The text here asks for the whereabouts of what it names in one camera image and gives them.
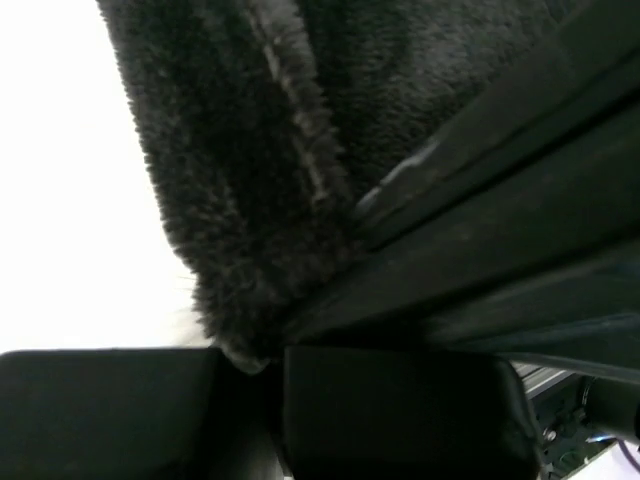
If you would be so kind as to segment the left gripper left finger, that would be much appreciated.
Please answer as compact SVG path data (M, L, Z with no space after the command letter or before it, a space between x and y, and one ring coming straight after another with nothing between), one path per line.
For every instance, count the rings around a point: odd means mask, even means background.
M1 358L5 479L276 479L254 380L203 349Z

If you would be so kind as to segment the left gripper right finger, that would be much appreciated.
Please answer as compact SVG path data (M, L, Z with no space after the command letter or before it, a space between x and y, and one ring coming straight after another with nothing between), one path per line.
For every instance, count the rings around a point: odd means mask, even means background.
M290 347L282 436L297 479L535 479L543 464L519 375L479 354Z

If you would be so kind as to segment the black beige patterned pillowcase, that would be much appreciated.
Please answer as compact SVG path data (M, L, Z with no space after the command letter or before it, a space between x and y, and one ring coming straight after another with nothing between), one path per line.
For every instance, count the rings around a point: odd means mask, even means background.
M605 375L639 330L635 1L102 1L205 334Z

